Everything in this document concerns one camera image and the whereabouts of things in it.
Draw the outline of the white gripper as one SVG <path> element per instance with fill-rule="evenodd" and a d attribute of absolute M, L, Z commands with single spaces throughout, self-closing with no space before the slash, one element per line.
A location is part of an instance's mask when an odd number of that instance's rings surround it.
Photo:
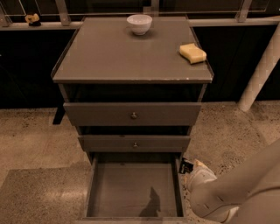
<path fill-rule="evenodd" d="M 193 161 L 193 168 L 194 170 L 190 173 L 186 181 L 187 190 L 189 192 L 192 192 L 195 187 L 201 184 L 217 179 L 214 173 L 198 159 Z"/>

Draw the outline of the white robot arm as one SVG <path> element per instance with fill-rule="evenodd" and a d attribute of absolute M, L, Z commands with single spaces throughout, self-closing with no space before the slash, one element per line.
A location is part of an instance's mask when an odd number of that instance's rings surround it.
<path fill-rule="evenodd" d="M 192 211 L 222 224 L 280 224 L 280 140 L 216 177 L 199 160 L 187 178 Z"/>

